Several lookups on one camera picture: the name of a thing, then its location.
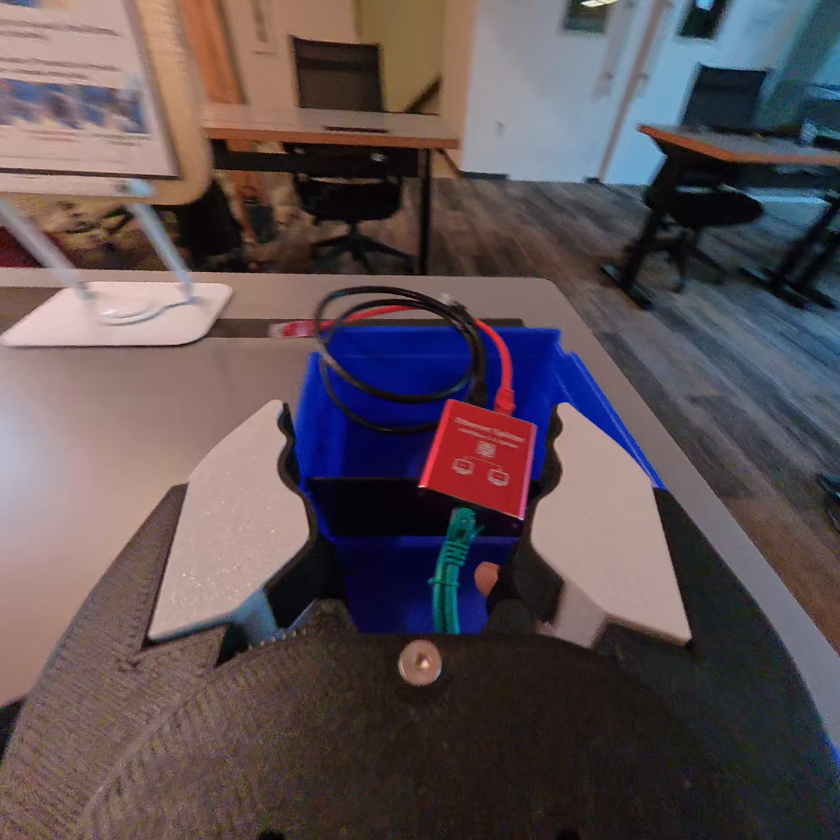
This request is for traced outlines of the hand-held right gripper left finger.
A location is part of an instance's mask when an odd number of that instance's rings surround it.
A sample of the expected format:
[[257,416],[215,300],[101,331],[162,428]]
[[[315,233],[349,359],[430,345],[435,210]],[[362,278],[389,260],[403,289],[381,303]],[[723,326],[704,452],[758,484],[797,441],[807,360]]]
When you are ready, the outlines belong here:
[[337,550],[300,482],[291,411],[279,400],[203,458],[186,484],[151,642],[228,627],[256,646],[315,601],[346,601]]

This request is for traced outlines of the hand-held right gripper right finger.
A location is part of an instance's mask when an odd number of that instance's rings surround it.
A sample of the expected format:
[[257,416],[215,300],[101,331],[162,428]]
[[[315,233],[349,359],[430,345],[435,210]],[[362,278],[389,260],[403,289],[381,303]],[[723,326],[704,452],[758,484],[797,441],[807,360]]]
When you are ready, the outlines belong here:
[[687,646],[692,632],[648,474],[567,402],[553,410],[545,452],[546,489],[512,559],[537,632],[593,648],[621,627]]

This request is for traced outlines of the red ethernet splitter box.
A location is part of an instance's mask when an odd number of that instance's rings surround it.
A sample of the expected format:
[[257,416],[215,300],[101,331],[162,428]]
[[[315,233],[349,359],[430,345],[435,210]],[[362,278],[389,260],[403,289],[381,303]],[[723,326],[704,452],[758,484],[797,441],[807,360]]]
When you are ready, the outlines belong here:
[[537,432],[514,416],[447,400],[418,486],[522,521]]

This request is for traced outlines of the blue plastic bin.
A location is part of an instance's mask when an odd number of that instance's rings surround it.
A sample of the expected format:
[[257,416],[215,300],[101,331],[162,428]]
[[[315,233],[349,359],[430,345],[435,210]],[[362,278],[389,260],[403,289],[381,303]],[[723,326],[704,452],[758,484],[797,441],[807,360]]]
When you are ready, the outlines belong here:
[[[575,353],[561,348],[560,331],[526,328],[517,322],[493,326],[511,353],[515,416],[537,425],[528,507],[545,491],[545,441],[554,408],[570,403],[623,447],[643,468],[654,488],[664,490],[654,468],[622,419]],[[334,356],[353,375],[389,392],[438,392],[453,384],[470,362],[467,343],[456,331],[419,325],[353,325],[331,342]],[[349,419],[326,391],[319,354],[312,353],[295,417],[301,483],[313,477],[407,478],[425,465],[434,432],[384,434]],[[369,634],[430,634],[432,587],[443,538],[334,537],[350,614]]]

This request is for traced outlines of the brown office desk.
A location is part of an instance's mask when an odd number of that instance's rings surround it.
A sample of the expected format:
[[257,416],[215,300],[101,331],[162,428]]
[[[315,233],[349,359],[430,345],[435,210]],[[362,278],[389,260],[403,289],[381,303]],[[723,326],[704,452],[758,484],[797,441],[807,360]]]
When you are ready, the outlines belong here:
[[420,179],[416,270],[426,275],[433,153],[460,137],[438,115],[208,103],[201,124],[221,172]]
[[[792,306],[804,308],[810,303],[834,309],[835,301],[816,289],[819,274],[838,251],[838,142],[827,140],[822,145],[803,145],[791,133],[770,130],[714,131],[684,127],[642,124],[638,131],[653,140],[665,159],[647,187],[655,193],[686,191],[698,187],[725,187],[746,193],[751,170],[760,170],[768,180],[788,178],[794,187],[803,186],[807,177],[819,181],[819,190],[827,208],[785,252],[776,267],[743,272],[756,279],[770,293]],[[660,225],[663,214],[647,208],[641,233],[625,246],[623,259],[604,264],[602,272],[630,301],[641,309],[652,301],[639,283],[639,273],[650,256],[656,237],[675,237],[679,229],[671,224]]]

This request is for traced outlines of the black bin divider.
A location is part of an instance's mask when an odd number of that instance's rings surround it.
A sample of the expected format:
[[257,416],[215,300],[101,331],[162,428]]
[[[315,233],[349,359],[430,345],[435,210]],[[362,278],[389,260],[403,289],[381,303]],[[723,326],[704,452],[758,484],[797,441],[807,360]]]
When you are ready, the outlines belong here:
[[443,538],[464,502],[407,478],[313,477],[306,491],[325,528],[341,538]]

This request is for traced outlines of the white stand with wooden board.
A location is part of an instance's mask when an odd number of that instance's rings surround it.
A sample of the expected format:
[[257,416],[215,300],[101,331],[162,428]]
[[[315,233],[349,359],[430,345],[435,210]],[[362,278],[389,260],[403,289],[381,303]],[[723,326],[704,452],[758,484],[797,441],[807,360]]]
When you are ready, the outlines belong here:
[[[176,2],[139,2],[164,115],[181,173],[173,180],[2,176],[2,226],[59,282],[45,303],[2,333],[9,348],[176,347],[205,337],[233,295],[195,282],[154,208],[189,204],[211,179],[212,154],[201,124],[203,98]],[[158,280],[88,280],[28,217],[38,200],[115,202],[150,240],[166,271]]]

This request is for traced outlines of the black office chair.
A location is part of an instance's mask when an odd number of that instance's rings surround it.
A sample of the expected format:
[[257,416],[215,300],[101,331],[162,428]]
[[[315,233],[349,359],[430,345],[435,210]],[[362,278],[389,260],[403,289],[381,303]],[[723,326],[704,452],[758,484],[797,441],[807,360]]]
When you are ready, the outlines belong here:
[[694,130],[753,129],[769,75],[767,69],[698,65],[679,125]]
[[315,224],[342,223],[348,231],[326,238],[311,246],[313,257],[320,249],[327,253],[316,259],[314,270],[322,270],[344,254],[374,273],[370,254],[394,257],[402,261],[409,274],[414,272],[414,257],[385,245],[360,231],[365,222],[381,222],[394,216],[403,207],[403,178],[387,176],[378,179],[330,180],[295,174],[293,184],[301,209]]
[[379,45],[290,37],[302,109],[384,112]]
[[700,238],[709,228],[733,228],[757,222],[763,215],[763,205],[750,195],[725,187],[698,187],[686,191],[656,193],[648,189],[644,203],[651,211],[660,211],[660,225],[673,224],[679,229],[672,238],[656,237],[650,253],[665,253],[668,262],[677,267],[678,278],[672,291],[686,288],[691,259],[699,261],[714,272],[713,281],[720,285],[728,269],[703,251]]

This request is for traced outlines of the instruction poster sheet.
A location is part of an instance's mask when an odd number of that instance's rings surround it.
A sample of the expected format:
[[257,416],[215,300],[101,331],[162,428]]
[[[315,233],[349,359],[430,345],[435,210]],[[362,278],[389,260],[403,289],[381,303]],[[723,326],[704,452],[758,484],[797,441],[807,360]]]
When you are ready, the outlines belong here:
[[1,172],[180,175],[139,2],[1,2]]

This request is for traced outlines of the phone icon door sign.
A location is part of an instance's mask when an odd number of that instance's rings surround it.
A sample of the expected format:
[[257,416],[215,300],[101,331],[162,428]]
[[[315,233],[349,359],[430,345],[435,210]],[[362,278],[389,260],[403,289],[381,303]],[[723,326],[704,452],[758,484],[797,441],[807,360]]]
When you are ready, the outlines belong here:
[[688,1],[677,36],[681,39],[713,40],[728,10],[729,1]]
[[564,33],[603,35],[617,1],[569,1],[562,22]]

